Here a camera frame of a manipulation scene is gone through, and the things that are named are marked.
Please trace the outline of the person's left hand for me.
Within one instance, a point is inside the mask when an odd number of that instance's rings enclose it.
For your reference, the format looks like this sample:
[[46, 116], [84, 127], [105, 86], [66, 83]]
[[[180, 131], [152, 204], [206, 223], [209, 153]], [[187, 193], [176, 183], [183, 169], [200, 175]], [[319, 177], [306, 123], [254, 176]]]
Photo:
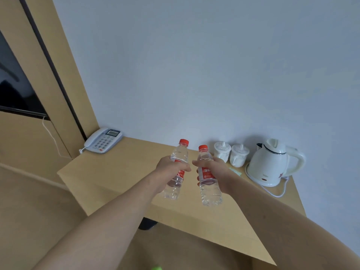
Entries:
[[155, 170], [150, 173], [150, 182], [155, 193], [162, 192], [167, 183], [177, 175], [178, 172], [172, 171], [172, 163], [170, 155], [164, 156], [158, 162]]

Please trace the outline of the person's right hand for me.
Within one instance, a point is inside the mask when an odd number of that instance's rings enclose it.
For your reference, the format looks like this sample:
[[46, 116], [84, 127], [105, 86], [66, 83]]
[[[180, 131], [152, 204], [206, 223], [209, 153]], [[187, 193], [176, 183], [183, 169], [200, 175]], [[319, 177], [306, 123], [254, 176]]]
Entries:
[[231, 195], [232, 188], [235, 186], [235, 182], [238, 179], [238, 175], [232, 172], [225, 162], [219, 158], [214, 158], [215, 165], [209, 169], [214, 177], [218, 180], [218, 185], [222, 193]]

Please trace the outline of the red-capped clear water bottle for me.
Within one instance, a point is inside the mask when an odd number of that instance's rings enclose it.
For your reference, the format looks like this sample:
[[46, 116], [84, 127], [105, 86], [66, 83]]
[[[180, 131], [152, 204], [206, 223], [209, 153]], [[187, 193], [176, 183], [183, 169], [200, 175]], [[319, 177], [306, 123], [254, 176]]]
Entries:
[[[188, 162], [188, 145], [189, 141], [180, 139], [178, 146], [173, 150], [170, 159], [173, 162]], [[163, 196], [171, 200], [177, 200], [180, 195], [180, 189], [184, 180], [185, 171], [181, 170], [171, 179], [163, 190]]]
[[[213, 161], [207, 145], [199, 146], [198, 160]], [[208, 167], [198, 167], [199, 187], [202, 204], [205, 206], [217, 206], [222, 204], [222, 193], [218, 185], [218, 180]]]

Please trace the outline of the person's right forearm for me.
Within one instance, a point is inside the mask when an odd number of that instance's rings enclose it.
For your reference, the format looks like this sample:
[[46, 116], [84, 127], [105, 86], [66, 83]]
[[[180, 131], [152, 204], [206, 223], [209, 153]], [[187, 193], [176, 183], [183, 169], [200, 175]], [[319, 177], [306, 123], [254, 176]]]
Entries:
[[231, 171], [219, 181], [280, 270], [360, 270], [360, 257], [309, 218]]

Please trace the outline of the person's left forearm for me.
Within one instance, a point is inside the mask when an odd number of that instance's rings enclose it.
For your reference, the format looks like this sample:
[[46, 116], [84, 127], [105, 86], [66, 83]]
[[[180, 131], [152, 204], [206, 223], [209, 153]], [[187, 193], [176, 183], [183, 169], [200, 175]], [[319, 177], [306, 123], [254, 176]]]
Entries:
[[153, 171], [64, 236], [32, 270], [116, 270], [169, 177]]

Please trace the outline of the white lidded cup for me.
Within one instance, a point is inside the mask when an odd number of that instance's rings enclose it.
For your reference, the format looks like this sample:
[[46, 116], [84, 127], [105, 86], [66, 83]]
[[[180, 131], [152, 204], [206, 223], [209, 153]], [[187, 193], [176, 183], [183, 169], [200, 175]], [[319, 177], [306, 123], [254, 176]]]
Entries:
[[231, 145], [225, 141], [218, 141], [214, 144], [214, 156], [227, 163], [231, 152]]
[[230, 153], [230, 164], [233, 167], [242, 167], [250, 150], [244, 144], [235, 144], [232, 146]]

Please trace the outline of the white electric kettle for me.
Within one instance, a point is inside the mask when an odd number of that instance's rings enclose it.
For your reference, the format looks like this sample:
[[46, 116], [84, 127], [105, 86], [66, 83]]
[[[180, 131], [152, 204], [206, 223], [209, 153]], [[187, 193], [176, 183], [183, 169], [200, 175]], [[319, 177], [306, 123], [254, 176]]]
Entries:
[[278, 139], [257, 143], [259, 147], [245, 167], [246, 175], [261, 186], [275, 187], [282, 177], [292, 176], [306, 164], [306, 156]]

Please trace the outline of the grey desk telephone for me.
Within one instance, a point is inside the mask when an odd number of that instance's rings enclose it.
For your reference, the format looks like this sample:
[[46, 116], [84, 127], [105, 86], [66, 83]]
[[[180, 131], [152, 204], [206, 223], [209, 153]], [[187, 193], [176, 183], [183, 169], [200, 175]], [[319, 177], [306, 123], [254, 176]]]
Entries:
[[80, 151], [90, 151], [93, 153], [104, 154], [112, 149], [123, 137], [123, 132], [107, 127], [95, 131], [84, 143], [84, 148]]

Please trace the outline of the black television screen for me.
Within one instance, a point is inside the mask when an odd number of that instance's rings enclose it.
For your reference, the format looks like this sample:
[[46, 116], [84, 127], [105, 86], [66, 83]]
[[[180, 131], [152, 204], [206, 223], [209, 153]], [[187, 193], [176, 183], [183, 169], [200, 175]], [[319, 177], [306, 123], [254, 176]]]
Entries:
[[0, 112], [50, 121], [43, 104], [0, 31]]

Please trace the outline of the wooden wall panel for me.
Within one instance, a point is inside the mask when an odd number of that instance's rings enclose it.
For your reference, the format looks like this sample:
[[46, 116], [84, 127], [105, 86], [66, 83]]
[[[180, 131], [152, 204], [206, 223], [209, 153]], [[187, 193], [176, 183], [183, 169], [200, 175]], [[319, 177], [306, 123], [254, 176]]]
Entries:
[[0, 31], [50, 117], [0, 112], [0, 167], [66, 189], [57, 172], [99, 125], [53, 0], [0, 0]]

